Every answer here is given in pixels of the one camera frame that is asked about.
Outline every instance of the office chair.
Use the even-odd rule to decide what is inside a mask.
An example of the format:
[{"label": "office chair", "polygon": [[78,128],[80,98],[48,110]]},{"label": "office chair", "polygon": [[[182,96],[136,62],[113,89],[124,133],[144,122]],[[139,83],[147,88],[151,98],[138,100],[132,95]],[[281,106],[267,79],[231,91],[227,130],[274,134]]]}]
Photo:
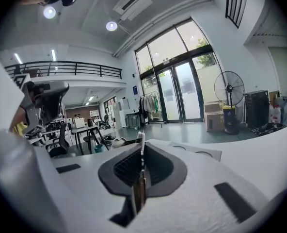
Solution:
[{"label": "office chair", "polygon": [[59,145],[58,147],[52,148],[49,152],[51,158],[65,158],[65,157],[75,157],[75,153],[68,153],[69,143],[65,139],[66,123],[61,125],[60,137],[53,139],[53,143],[46,146],[46,150],[52,146]]}]

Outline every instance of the black speaker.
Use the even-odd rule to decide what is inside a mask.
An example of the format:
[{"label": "black speaker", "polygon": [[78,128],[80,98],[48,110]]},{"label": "black speaker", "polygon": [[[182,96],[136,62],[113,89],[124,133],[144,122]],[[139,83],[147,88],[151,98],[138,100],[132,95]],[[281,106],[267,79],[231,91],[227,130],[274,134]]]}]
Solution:
[{"label": "black speaker", "polygon": [[267,91],[245,93],[248,128],[260,128],[269,122],[269,94]]}]

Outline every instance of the black vent grille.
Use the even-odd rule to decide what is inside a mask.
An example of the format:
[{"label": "black vent grille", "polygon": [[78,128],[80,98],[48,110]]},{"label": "black vent grille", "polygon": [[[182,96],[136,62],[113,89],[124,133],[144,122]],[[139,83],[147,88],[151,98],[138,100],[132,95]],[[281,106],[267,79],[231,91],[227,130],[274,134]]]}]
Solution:
[{"label": "black vent grille", "polygon": [[132,153],[122,161],[115,164],[113,171],[120,180],[129,187],[132,187],[141,171],[140,150]]},{"label": "black vent grille", "polygon": [[126,10],[134,1],[135,1],[135,0],[129,0],[129,1],[127,2],[127,4],[125,4],[125,5],[122,7],[122,9],[123,9],[123,10]]},{"label": "black vent grille", "polygon": [[147,147],[144,153],[144,162],[150,172],[151,185],[155,185],[171,175],[174,165],[170,159]]}]

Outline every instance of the cardboard box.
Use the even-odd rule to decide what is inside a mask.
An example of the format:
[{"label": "cardboard box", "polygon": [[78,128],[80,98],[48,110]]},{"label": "cardboard box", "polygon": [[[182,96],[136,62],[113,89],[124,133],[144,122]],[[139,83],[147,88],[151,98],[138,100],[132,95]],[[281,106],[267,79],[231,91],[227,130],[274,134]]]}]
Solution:
[{"label": "cardboard box", "polygon": [[279,97],[279,91],[272,91],[269,93],[269,99],[271,101],[272,106],[275,106],[275,98]]},{"label": "cardboard box", "polygon": [[216,132],[224,130],[223,111],[205,112],[205,124],[207,132]]},{"label": "cardboard box", "polygon": [[219,102],[209,102],[209,103],[205,103],[204,105],[205,112],[216,112],[220,110],[221,108],[220,108]]}]

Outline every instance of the tree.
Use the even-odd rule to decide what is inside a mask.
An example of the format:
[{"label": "tree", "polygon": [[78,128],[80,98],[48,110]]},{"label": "tree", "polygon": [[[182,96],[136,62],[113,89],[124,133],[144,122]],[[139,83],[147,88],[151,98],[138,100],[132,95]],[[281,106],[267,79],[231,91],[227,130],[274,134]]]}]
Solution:
[{"label": "tree", "polygon": [[147,72],[148,70],[150,70],[152,68],[152,66],[147,66],[144,68],[144,71]]},{"label": "tree", "polygon": [[[197,48],[208,45],[207,41],[204,38],[199,38],[197,41],[198,41],[196,45]],[[197,57],[197,63],[201,64],[203,67],[210,67],[216,64],[215,59],[211,53]]]}]

